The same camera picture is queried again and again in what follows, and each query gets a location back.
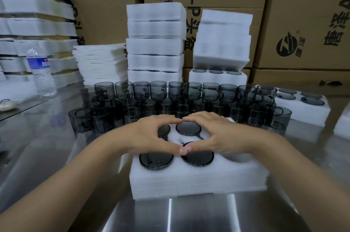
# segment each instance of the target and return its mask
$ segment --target round black logo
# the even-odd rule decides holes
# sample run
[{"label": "round black logo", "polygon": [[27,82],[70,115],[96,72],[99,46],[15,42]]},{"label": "round black logo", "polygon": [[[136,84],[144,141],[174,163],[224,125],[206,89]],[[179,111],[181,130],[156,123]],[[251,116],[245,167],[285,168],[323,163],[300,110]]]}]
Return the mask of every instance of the round black logo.
[{"label": "round black logo", "polygon": [[278,41],[276,51],[279,56],[287,57],[295,52],[297,45],[298,41],[296,40],[296,37],[292,36],[291,33],[288,32],[287,36]]}]

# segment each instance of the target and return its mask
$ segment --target fingernail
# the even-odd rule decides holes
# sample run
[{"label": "fingernail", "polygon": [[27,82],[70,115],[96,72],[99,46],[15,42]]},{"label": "fingernail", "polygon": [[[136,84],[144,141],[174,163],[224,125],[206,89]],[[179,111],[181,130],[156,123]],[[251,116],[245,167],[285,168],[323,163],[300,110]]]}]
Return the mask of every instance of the fingernail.
[{"label": "fingernail", "polygon": [[186,154],[187,154],[186,148],[181,147],[181,148],[180,148],[180,156],[184,156],[184,155],[186,155]]}]

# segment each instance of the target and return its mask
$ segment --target shiny tabletop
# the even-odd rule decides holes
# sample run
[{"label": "shiny tabletop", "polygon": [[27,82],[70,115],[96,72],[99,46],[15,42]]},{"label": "shiny tabletop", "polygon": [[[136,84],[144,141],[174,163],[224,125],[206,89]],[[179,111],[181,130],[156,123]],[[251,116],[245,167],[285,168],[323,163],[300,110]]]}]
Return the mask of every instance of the shiny tabletop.
[{"label": "shiny tabletop", "polygon": [[[308,159],[350,185],[350,141],[332,131],[350,101],[350,87],[269,84],[327,96],[326,127],[291,120],[286,138]],[[82,83],[0,121],[0,212],[28,194],[99,136],[74,133],[68,112],[81,106]],[[267,191],[200,194],[134,201],[131,156],[118,159],[100,180],[70,231],[309,231],[274,177]]]}]

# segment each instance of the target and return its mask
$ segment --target blue bottle label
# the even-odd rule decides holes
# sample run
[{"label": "blue bottle label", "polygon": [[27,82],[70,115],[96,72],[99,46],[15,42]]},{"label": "blue bottle label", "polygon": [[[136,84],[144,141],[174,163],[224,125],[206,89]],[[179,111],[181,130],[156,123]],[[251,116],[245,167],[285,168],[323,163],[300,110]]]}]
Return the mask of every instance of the blue bottle label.
[{"label": "blue bottle label", "polygon": [[27,61],[31,70],[50,68],[49,60],[47,59],[47,57],[27,58]]}]

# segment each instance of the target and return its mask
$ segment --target water bottle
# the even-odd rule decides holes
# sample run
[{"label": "water bottle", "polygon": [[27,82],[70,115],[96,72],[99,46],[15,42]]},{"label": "water bottle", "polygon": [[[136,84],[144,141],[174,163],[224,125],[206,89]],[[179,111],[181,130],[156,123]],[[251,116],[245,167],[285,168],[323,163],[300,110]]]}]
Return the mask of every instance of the water bottle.
[{"label": "water bottle", "polygon": [[27,52],[27,61],[34,75],[38,93],[42,97],[50,97],[57,93],[54,79],[50,73],[50,64],[47,56],[40,48],[30,48]]}]

